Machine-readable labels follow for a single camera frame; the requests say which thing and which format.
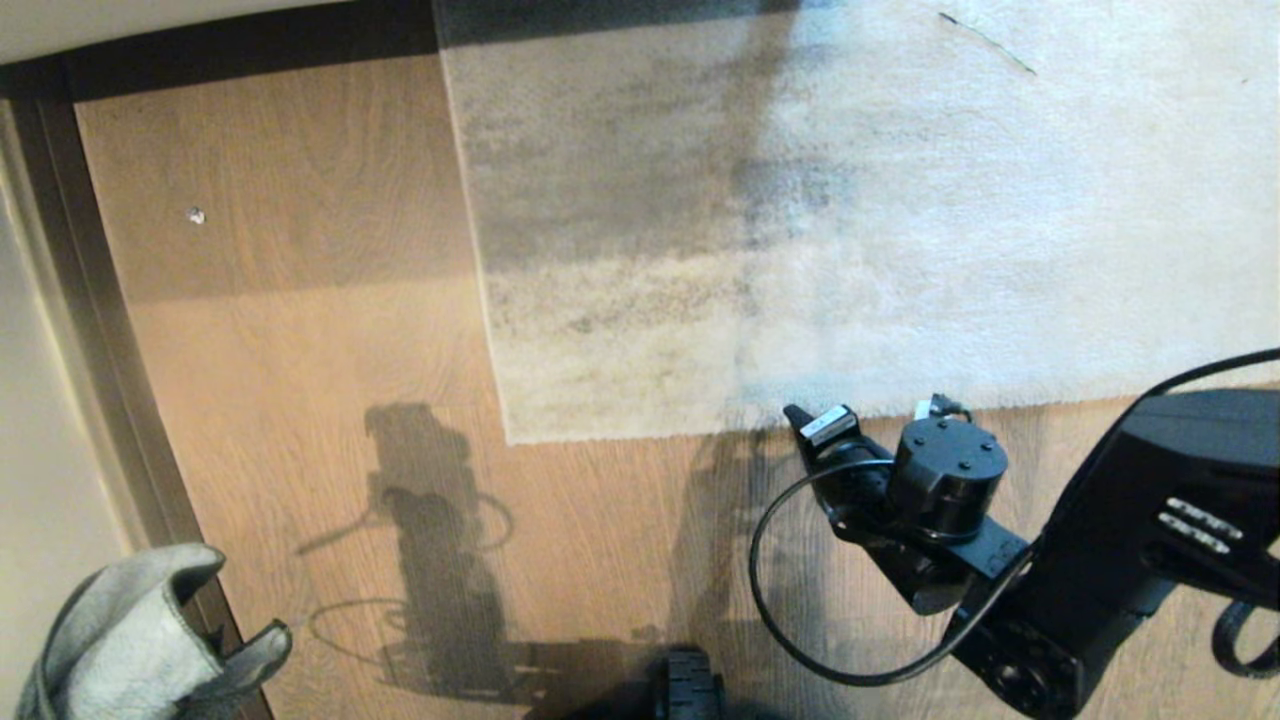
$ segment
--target wooden floor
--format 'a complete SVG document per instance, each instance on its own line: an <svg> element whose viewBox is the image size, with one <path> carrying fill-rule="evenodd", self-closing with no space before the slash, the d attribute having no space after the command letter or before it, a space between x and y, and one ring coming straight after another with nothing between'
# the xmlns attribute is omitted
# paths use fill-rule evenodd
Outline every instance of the wooden floor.
<svg viewBox="0 0 1280 720"><path fill-rule="evenodd" d="M681 642L710 651L741 716L1016 716L955 661L851 689L772 643L745 552L799 477L786 436L506 446L438 56L95 100L78 118L232 609L246 633L294 629L266 687L279 717L561 717ZM1012 461L995 515L1034 533L1123 405L982 414ZM900 423L870 430L892 446ZM910 615L812 505L778 518L764 553L787 629L851 670L927 648L941 620ZM1280 716L1280 683L1213 664L1224 605L1176 591L1084 716Z"/></svg>

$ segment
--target white rug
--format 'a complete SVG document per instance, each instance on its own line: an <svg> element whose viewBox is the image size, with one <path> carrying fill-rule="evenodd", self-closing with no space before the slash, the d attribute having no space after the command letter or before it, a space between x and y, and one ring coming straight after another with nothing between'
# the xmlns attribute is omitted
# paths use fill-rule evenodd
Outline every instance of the white rug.
<svg viewBox="0 0 1280 720"><path fill-rule="evenodd" d="M512 442L1280 342L1274 5L506 5L440 32Z"/></svg>

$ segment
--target black mount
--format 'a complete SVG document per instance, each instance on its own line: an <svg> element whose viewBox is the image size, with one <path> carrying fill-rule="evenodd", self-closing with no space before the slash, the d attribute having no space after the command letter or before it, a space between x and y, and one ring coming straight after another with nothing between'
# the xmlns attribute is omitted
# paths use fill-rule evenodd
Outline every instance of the black mount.
<svg viewBox="0 0 1280 720"><path fill-rule="evenodd" d="M847 406L783 413L808 473L831 471L813 489L835 536L861 546L916 614L959 605L948 633L1027 547L987 515L1004 448L946 396L920 405L896 454ZM1280 610L1280 561L1268 555L1277 507L1280 392L1146 397L1073 478L1030 570L954 655L1023 714L1073 717L1125 638L1185 583L1235 601L1215 630L1219 662L1275 675L1276 643L1243 664L1234 641L1248 610Z"/></svg>

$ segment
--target wood grain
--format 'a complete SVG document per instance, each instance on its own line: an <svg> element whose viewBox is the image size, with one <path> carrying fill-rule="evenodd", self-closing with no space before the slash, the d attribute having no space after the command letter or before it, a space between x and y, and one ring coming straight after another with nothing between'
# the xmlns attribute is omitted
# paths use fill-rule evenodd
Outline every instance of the wood grain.
<svg viewBox="0 0 1280 720"><path fill-rule="evenodd" d="M781 433L507 447L434 55L78 106L125 301L192 505L246 632L296 633L279 717L559 717L696 642L742 716L1016 717L964 667L850 689L787 659L745 579L797 477ZM205 210L189 223L184 211ZM856 398L850 398L856 404ZM982 414L1033 533L1124 402ZM901 419L869 424L896 442ZM781 620L873 670L910 615L812 502L764 552ZM1224 605L1178 591L1085 717L1276 716L1208 652Z"/></svg>

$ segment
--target wall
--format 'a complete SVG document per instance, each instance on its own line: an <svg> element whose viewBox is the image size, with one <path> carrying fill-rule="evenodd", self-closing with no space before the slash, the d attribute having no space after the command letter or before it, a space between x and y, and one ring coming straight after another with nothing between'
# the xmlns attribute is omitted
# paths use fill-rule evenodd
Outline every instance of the wall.
<svg viewBox="0 0 1280 720"><path fill-rule="evenodd" d="M0 714L67 594L127 548L13 215L0 195Z"/></svg>

